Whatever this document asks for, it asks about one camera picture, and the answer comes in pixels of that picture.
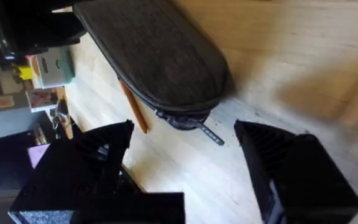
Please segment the orange stick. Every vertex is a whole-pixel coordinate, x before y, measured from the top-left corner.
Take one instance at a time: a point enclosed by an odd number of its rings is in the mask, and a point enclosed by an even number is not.
[[[144,120],[142,112],[140,112],[139,105],[136,103],[134,95],[131,93],[130,90],[128,90],[128,88],[121,80],[119,80],[119,84],[122,90],[124,91],[125,95],[127,96],[128,102],[132,108],[132,111],[135,114],[136,120],[139,123],[140,128],[142,129],[143,133],[147,134],[147,130],[148,130],[147,123]]]

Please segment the wooden floor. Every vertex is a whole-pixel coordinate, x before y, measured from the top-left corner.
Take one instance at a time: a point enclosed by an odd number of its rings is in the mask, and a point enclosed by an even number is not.
[[[176,0],[222,50],[237,93],[201,131],[179,132],[144,105],[124,163],[149,192],[184,191],[188,223],[260,223],[233,124],[257,121],[320,138],[358,193],[358,1]],[[72,47],[76,78],[66,87],[84,130],[134,120],[114,70],[89,35]]]

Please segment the black plastic part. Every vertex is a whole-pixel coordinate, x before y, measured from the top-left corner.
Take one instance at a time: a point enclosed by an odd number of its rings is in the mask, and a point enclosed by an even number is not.
[[[183,193],[145,194],[122,169],[134,124],[56,140],[19,192],[16,223],[185,223]]]
[[[264,223],[349,223],[358,196],[318,139],[236,121]]]

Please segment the gray fabric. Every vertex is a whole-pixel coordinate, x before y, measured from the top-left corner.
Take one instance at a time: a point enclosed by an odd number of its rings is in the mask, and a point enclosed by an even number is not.
[[[120,78],[153,106],[205,110],[218,103],[226,68],[211,72],[154,0],[97,0],[74,11]]]

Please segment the yellow object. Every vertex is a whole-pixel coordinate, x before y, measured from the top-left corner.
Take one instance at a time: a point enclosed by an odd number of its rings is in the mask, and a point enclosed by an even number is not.
[[[31,68],[28,66],[19,66],[19,70],[20,70],[20,77],[23,80],[30,80],[32,79],[32,72],[31,72]]]

